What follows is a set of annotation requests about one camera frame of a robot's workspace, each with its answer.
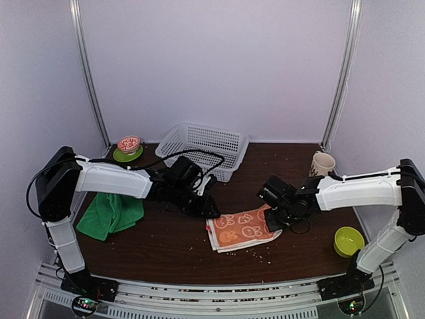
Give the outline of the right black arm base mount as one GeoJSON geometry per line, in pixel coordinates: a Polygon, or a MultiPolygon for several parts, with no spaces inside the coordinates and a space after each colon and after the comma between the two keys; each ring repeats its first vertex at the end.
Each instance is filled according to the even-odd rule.
{"type": "Polygon", "coordinates": [[[321,279],[317,287],[322,301],[360,294],[375,287],[372,274],[350,268],[345,274],[321,279]]]}

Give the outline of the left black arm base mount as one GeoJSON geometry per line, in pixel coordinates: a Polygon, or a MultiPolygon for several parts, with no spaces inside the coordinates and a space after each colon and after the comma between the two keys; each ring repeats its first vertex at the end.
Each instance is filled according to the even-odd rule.
{"type": "Polygon", "coordinates": [[[64,272],[62,290],[88,297],[92,300],[113,302],[119,287],[116,280],[92,276],[87,268],[78,272],[64,272]]]}

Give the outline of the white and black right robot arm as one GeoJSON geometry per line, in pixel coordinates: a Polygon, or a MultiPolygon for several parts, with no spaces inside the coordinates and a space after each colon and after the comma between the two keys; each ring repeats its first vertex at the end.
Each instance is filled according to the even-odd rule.
{"type": "Polygon", "coordinates": [[[271,232],[291,227],[318,211],[346,207],[395,207],[389,222],[355,252],[353,266],[341,277],[346,293],[356,292],[387,258],[424,234],[424,177],[411,159],[384,171],[339,177],[307,177],[296,188],[270,176],[257,196],[269,206],[264,218],[271,232]]]}

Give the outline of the orange bunny pattern towel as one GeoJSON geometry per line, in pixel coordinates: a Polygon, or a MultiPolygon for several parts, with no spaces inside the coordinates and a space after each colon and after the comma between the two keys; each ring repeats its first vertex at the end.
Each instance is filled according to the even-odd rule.
{"type": "Polygon", "coordinates": [[[268,205],[263,205],[250,211],[207,219],[206,230],[212,250],[227,253],[277,239],[282,230],[270,232],[265,222],[264,213],[269,208],[268,205]]]}

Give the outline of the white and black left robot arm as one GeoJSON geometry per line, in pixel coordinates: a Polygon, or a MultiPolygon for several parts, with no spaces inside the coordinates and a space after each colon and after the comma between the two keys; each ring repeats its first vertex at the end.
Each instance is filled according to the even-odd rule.
{"type": "Polygon", "coordinates": [[[216,177],[189,159],[189,153],[176,152],[171,167],[154,169],[153,164],[131,166],[106,158],[86,158],[63,146],[35,174],[28,188],[36,189],[38,207],[28,209],[44,224],[65,278],[81,295],[91,294],[98,283],[86,266],[70,220],[74,194],[88,191],[166,202],[188,216],[216,219],[220,211],[207,192],[216,177]]]}

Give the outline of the green microfiber towel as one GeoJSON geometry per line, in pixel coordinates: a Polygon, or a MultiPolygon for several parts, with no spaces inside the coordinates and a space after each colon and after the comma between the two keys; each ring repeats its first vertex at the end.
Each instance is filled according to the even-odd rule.
{"type": "Polygon", "coordinates": [[[76,229],[83,235],[105,241],[109,234],[134,227],[143,217],[142,199],[127,195],[97,193],[76,229]]]}

